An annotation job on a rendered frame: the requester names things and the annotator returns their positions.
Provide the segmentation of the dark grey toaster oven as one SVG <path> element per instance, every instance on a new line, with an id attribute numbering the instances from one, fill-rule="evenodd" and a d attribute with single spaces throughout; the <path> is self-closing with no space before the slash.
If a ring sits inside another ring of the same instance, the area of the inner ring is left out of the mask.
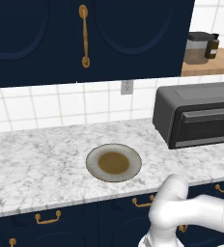
<path id="1" fill-rule="evenodd" d="M 182 113 L 224 108 L 224 82 L 161 86 L 156 90 L 153 124 L 170 150 L 176 138 Z"/>

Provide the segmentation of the navy upper cupboard door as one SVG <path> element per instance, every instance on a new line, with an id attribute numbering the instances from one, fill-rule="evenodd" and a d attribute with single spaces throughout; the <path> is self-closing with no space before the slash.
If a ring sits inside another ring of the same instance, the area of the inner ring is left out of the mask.
<path id="1" fill-rule="evenodd" d="M 79 82 L 176 77 L 182 62 L 195 0 L 71 0 Z M 88 9 L 90 66 L 82 58 Z"/>
<path id="2" fill-rule="evenodd" d="M 76 80 L 70 0 L 0 0 L 0 88 Z"/>

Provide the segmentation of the toaster oven glass door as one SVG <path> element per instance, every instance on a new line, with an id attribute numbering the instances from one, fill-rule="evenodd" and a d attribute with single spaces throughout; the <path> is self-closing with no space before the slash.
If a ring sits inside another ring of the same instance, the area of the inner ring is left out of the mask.
<path id="1" fill-rule="evenodd" d="M 176 148 L 224 143 L 224 120 L 185 123 L 181 119 Z"/>

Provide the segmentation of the grey plate with brown centre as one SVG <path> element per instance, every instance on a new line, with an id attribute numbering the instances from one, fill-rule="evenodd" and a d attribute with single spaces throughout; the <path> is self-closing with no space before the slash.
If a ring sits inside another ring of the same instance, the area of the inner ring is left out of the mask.
<path id="1" fill-rule="evenodd" d="M 106 182 L 123 182 L 141 170 L 142 159 L 137 151 L 122 144 L 104 144 L 92 149 L 86 157 L 88 172 Z"/>

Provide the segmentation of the navy drawer front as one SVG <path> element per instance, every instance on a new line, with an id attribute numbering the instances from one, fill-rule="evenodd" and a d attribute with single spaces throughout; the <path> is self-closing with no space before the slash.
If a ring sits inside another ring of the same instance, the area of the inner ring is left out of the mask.
<path id="1" fill-rule="evenodd" d="M 47 233 L 51 229 L 62 230 L 65 225 L 77 224 L 97 216 L 97 204 L 90 203 L 0 217 L 0 234 Z"/>
<path id="2" fill-rule="evenodd" d="M 138 203 L 143 204 L 149 201 L 151 194 L 155 195 L 155 193 L 150 193 L 98 202 L 98 222 L 100 224 L 114 224 L 145 217 L 150 207 L 136 207 L 132 204 L 131 199 L 137 197 Z"/>
<path id="3" fill-rule="evenodd" d="M 202 194 L 224 200 L 224 181 L 191 186 L 188 190 L 188 199 Z"/>

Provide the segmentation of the grey jar with dark lid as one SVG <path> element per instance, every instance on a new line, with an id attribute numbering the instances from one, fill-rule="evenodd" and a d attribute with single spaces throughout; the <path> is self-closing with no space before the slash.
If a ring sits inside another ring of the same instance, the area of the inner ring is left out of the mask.
<path id="1" fill-rule="evenodd" d="M 206 64 L 205 57 L 208 42 L 213 41 L 214 35 L 206 32 L 189 32 L 183 60 L 189 65 Z"/>

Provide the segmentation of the wooden shelf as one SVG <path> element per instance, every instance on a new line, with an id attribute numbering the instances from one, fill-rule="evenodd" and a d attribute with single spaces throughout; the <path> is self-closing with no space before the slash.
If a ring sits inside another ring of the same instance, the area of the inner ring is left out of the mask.
<path id="1" fill-rule="evenodd" d="M 203 76 L 224 74 L 224 48 L 219 48 L 214 59 L 209 60 L 206 64 L 188 65 L 182 64 L 181 77 L 186 76 Z"/>

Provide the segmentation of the grey wall socket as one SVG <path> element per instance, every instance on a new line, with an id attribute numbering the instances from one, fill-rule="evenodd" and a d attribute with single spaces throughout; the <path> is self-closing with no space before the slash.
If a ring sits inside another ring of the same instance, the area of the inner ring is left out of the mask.
<path id="1" fill-rule="evenodd" d="M 121 83 L 121 94 L 122 95 L 132 95 L 133 94 L 133 81 L 123 80 Z"/>

